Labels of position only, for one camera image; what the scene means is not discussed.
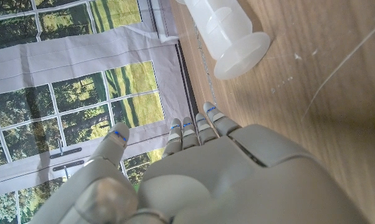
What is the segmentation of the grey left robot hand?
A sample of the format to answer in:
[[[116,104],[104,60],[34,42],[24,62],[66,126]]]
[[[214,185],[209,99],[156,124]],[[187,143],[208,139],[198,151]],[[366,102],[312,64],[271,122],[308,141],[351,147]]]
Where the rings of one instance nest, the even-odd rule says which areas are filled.
[[[129,137],[125,123],[114,125],[32,223],[367,222],[308,151],[264,126],[242,127],[212,103],[172,121],[138,188],[117,168]]]

